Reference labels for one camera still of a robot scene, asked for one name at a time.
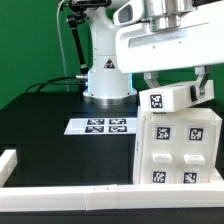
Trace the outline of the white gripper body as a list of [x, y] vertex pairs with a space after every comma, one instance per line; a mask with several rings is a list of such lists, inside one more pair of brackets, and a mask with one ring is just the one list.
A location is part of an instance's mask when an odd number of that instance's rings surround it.
[[224, 13], [187, 19], [183, 28], [152, 33], [147, 23], [121, 28], [116, 55], [123, 73], [197, 67], [224, 62]]

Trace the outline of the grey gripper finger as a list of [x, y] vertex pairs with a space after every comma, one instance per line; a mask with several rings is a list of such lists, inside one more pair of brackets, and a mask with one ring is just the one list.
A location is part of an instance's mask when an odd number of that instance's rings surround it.
[[159, 87], [157, 72], [145, 72], [144, 80], [150, 89]]
[[195, 74], [197, 76], [196, 82], [198, 83], [199, 88], [199, 96], [204, 97], [205, 96], [205, 85], [209, 79], [209, 76], [211, 74], [210, 72], [210, 66], [199, 66], [195, 68]]

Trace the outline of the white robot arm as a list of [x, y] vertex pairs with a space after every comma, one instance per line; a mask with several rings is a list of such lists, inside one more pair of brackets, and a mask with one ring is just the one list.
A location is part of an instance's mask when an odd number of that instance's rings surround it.
[[90, 25], [88, 99], [135, 95], [132, 73], [224, 62], [224, 0], [69, 0], [68, 7], [71, 27]]

